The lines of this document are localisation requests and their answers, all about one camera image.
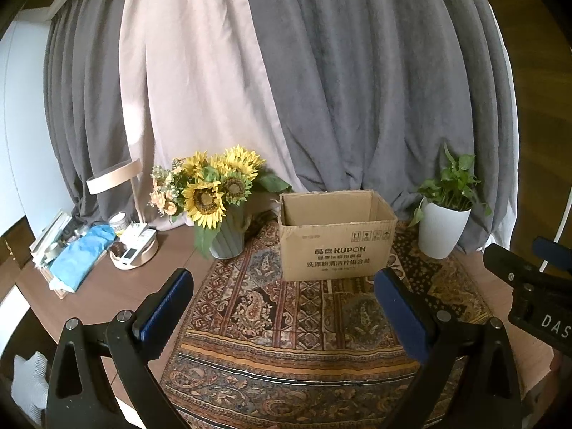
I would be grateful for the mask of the brown cardboard box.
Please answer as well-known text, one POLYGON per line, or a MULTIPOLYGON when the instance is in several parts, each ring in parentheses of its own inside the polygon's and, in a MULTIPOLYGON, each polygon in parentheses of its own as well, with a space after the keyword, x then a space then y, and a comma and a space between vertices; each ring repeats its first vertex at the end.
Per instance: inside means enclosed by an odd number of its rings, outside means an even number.
POLYGON ((283 194, 278 216, 283 278, 371 276, 389 263, 397 222, 375 191, 283 194))

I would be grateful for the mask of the white gold desk lamp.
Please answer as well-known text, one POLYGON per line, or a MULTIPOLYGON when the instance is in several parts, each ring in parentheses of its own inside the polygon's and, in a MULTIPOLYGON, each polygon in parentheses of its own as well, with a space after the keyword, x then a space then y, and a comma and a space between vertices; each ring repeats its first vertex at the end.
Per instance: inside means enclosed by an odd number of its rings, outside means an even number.
POLYGON ((132 270, 145 265, 152 260, 159 248, 157 230, 146 223, 136 196, 139 175, 142 171, 143 165, 140 159, 136 159, 115 165, 87 180, 87 188, 91 195, 102 194, 126 182, 131 185, 138 218, 118 235, 118 241, 124 248, 122 254, 119 256, 113 252, 109 253, 114 266, 120 270, 132 270))

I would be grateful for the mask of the white perforated object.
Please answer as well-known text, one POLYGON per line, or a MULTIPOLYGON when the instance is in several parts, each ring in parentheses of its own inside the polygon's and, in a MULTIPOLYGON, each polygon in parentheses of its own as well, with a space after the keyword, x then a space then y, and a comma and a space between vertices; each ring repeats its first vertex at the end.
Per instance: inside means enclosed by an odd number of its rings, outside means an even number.
POLYGON ((48 360, 39 351, 31 358, 24 359, 16 355, 14 358, 14 379, 11 396, 15 404, 37 426, 42 425, 42 412, 48 402, 49 384, 46 380, 48 360))

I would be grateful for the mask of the patterned paisley table runner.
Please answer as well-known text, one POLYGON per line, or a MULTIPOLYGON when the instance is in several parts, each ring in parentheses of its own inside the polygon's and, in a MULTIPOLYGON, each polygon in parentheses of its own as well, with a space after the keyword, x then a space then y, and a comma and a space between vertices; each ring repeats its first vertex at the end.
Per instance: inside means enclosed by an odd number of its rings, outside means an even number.
POLYGON ((418 363, 369 277, 287 282, 278 223, 261 215, 244 252, 197 289, 161 377, 193 428, 378 428, 418 363))

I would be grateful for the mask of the green ribbed vase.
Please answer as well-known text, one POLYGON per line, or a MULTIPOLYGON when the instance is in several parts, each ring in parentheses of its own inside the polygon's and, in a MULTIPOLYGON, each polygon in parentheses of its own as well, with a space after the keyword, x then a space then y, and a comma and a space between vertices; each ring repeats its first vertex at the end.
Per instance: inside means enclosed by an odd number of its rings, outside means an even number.
POLYGON ((217 260, 229 260, 244 250, 245 233, 250 226, 251 216, 245 204, 232 205, 220 225, 220 231, 210 246, 210 254, 217 260))

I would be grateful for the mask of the blue cloth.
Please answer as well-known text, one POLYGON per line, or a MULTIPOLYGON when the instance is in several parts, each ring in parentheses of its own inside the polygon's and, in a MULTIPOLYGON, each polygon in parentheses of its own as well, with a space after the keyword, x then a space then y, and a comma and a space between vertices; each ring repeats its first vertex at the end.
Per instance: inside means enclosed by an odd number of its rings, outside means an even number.
POLYGON ((66 247, 50 265, 52 291, 74 294, 96 262, 115 241, 116 235, 108 224, 95 225, 66 247))

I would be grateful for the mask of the white plant pot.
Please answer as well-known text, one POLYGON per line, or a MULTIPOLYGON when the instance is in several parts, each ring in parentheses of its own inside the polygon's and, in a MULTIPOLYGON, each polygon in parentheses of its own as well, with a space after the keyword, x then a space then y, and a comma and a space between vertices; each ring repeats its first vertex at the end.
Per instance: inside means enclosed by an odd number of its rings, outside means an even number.
POLYGON ((442 260, 454 250, 462 236, 471 210, 457 211, 422 200, 423 217, 419 223, 420 250, 430 258, 442 260))

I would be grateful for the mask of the sunflower bouquet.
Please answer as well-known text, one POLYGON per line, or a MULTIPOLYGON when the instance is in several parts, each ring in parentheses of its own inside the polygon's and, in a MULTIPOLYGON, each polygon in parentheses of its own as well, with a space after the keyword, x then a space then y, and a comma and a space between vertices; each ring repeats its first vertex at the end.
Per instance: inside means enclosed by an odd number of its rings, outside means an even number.
POLYGON ((254 150, 241 145, 222 154, 198 151, 176 158, 168 168, 151 173, 150 206, 171 221, 184 217, 195 228, 195 247, 203 255, 220 231, 232 205, 246 204, 255 193, 280 195, 292 186, 280 178, 254 150))

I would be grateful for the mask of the beige curtain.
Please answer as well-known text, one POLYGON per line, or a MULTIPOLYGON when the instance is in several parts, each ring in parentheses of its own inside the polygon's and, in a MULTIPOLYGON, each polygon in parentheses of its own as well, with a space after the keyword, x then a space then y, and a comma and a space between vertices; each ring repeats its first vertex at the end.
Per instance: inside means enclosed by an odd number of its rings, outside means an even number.
POLYGON ((248 0, 125 0, 119 37, 123 119, 140 160, 138 202, 161 231, 173 223, 149 204, 150 172, 197 151, 240 144, 305 191, 282 131, 248 0))

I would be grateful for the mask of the white floor lamp pole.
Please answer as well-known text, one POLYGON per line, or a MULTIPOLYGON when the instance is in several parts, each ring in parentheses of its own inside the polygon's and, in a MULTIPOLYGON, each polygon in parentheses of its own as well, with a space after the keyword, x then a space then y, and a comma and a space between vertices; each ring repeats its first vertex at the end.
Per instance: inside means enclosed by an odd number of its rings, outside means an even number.
MULTIPOLYGON (((557 232, 556 235, 554 236, 554 242, 558 243, 560 241, 561 235, 564 232, 564 229, 566 227, 570 212, 571 212, 571 208, 572 208, 572 186, 570 186, 570 190, 569 190, 569 195, 567 198, 567 202, 566 205, 564 207, 564 211, 562 212, 562 216, 557 228, 557 232)), ((544 272, 544 270, 546 269, 546 267, 548 266, 549 261, 542 261, 541 265, 540 265, 540 272, 544 272)))

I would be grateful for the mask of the green pothos plant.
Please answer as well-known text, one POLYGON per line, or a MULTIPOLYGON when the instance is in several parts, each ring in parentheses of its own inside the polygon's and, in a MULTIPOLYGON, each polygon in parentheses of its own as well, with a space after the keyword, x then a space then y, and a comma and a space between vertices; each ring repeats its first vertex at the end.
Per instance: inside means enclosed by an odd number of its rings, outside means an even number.
POLYGON ((443 151, 448 165, 441 170, 439 178, 426 179, 419 186, 418 194, 422 200, 413 212, 409 227, 418 225, 424 218, 424 203, 460 212, 471 211, 475 205, 481 205, 486 216, 493 214, 490 206, 477 195, 481 180, 472 172, 475 156, 462 154, 455 157, 447 143, 443 144, 443 151))

